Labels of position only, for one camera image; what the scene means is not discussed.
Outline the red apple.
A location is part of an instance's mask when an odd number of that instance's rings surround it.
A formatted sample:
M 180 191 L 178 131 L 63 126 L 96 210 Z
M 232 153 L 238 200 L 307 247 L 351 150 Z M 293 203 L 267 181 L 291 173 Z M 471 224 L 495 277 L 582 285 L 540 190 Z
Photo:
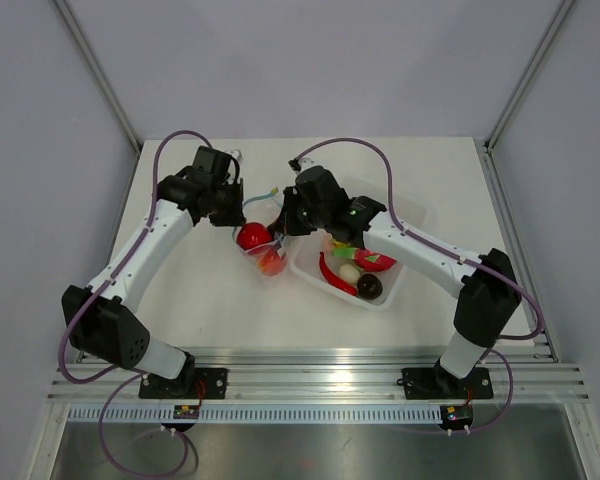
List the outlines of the red apple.
M 245 223 L 236 236 L 237 245 L 245 250 L 252 250 L 273 240 L 267 227 L 258 222 Z

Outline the orange red tomato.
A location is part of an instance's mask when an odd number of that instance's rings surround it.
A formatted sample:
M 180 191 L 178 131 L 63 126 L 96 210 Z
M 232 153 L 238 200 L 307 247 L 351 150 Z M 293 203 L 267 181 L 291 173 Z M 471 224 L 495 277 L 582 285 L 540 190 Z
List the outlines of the orange red tomato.
M 287 265 L 287 257 L 285 254 L 280 254 L 278 251 L 270 249 L 262 254 L 257 266 L 260 272 L 268 277 L 276 276 L 282 273 Z

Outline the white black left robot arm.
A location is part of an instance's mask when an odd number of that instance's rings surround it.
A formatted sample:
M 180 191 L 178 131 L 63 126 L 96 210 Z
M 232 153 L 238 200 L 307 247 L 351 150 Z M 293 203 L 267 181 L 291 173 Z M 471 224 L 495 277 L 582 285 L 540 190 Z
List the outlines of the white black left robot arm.
M 209 146 L 176 174 L 154 179 L 143 224 L 86 286 L 65 290 L 61 345 L 155 378 L 175 398 L 188 396 L 196 385 L 194 356 L 153 336 L 137 311 L 163 262 L 201 220 L 244 224 L 243 198 L 239 160 Z

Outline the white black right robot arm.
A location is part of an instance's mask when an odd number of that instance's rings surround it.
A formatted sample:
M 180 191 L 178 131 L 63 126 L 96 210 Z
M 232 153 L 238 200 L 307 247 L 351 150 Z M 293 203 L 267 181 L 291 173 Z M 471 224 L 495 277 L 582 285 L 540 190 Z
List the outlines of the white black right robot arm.
M 291 168 L 295 181 L 283 191 L 275 231 L 298 237 L 323 230 L 339 242 L 384 255 L 426 276 L 456 299 L 455 332 L 432 376 L 434 392 L 458 397 L 520 305 L 509 257 L 498 249 L 480 255 L 428 235 L 398 218 L 391 206 L 348 196 L 320 165 L 294 160 Z

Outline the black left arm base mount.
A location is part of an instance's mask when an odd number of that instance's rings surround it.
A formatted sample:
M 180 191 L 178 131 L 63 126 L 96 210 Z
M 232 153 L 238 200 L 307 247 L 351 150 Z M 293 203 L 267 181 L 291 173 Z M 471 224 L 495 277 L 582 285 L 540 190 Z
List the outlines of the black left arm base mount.
M 176 379 L 149 374 L 141 381 L 138 396 L 148 400 L 222 400 L 228 384 L 226 368 L 193 367 Z

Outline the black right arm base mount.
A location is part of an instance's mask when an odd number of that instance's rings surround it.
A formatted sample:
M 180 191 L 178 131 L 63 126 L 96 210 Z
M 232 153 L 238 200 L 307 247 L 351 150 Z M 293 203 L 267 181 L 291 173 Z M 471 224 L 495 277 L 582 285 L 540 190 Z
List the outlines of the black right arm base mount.
M 494 398 L 489 371 L 474 368 L 467 377 L 458 379 L 438 367 L 406 367 L 396 385 L 407 400 L 490 400 Z

